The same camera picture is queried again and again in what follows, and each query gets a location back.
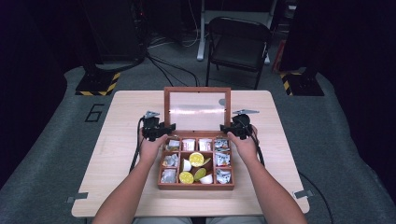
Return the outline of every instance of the wooden box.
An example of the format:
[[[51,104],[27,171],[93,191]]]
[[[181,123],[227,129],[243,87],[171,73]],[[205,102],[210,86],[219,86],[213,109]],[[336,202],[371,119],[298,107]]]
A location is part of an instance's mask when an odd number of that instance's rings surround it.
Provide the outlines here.
[[[233,189],[231,142],[219,128],[230,126],[230,110],[230,88],[164,89],[164,124],[176,129],[162,148],[159,189]]]

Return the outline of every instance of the person's leg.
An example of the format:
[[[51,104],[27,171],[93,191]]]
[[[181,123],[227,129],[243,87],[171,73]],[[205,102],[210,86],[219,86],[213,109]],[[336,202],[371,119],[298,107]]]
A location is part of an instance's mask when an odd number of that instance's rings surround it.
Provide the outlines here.
[[[137,217],[133,224],[192,224],[189,217]]]
[[[265,224],[264,217],[208,217],[206,224]]]

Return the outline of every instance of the light wood tabletop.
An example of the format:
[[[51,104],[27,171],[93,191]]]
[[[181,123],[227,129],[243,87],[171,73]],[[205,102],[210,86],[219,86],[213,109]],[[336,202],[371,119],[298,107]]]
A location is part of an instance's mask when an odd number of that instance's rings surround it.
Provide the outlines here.
[[[72,208],[74,217],[94,217],[110,192],[128,175],[136,147],[137,123],[146,112],[161,113],[163,91],[117,91],[106,115],[102,131]],[[269,91],[231,91],[231,110],[258,110],[250,114],[258,129],[258,139],[270,174],[292,195],[304,190],[273,97]],[[233,190],[160,190],[159,153],[136,211],[137,217],[223,217],[262,214],[248,170],[233,151],[235,187]],[[309,211],[306,197],[295,199],[304,213]]]

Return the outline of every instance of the hand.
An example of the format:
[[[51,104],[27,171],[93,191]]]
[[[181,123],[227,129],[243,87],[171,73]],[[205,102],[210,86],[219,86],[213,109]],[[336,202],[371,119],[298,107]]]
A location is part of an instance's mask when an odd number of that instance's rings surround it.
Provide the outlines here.
[[[257,129],[252,125],[253,136],[257,139]],[[242,158],[242,161],[247,164],[247,162],[258,161],[257,158],[257,148],[256,144],[253,141],[253,138],[249,136],[247,139],[241,140],[239,137],[236,137],[233,133],[227,133],[228,138],[236,145],[239,156]]]
[[[157,158],[159,148],[163,143],[165,143],[166,139],[168,138],[167,134],[157,138],[154,142],[151,142],[143,137],[142,129],[140,130],[139,134],[139,143],[141,142],[140,146],[140,161],[139,162],[146,162],[149,166],[154,164],[155,159]]]

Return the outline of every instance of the chair backrest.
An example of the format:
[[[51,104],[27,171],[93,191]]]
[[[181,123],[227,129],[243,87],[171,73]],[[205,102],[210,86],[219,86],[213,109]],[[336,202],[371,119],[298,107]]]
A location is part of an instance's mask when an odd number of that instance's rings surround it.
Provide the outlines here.
[[[243,21],[229,17],[216,17],[209,23],[209,33],[231,35],[269,42],[270,30],[255,21]]]

